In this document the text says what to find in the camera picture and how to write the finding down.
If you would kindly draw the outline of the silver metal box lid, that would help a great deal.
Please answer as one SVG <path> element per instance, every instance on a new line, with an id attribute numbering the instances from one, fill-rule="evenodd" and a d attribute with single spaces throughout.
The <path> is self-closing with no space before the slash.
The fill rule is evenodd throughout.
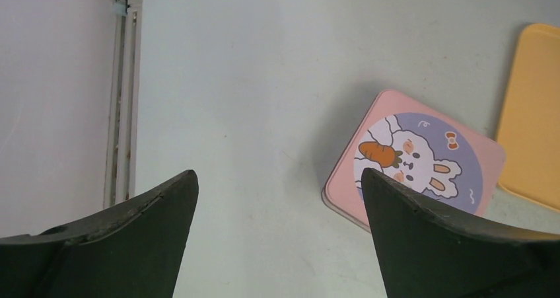
<path id="1" fill-rule="evenodd" d="M 505 160 L 496 141 L 401 92 L 385 90 L 339 158 L 322 199 L 368 229 L 361 176 L 373 168 L 425 196 L 483 215 Z"/>

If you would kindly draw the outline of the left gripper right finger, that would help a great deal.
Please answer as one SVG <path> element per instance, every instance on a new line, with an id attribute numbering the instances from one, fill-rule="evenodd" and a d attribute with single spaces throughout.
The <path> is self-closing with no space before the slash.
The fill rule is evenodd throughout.
<path id="1" fill-rule="evenodd" d="M 362 173 L 389 297 L 558 297 L 559 236 L 505 225 Z"/>

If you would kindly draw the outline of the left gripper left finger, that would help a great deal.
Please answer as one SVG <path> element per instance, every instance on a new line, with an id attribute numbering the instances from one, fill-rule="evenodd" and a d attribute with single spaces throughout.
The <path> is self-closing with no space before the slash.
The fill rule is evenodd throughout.
<path id="1" fill-rule="evenodd" d="M 186 170 L 88 217 L 1 239 L 1 296 L 173 296 L 198 195 Z"/>

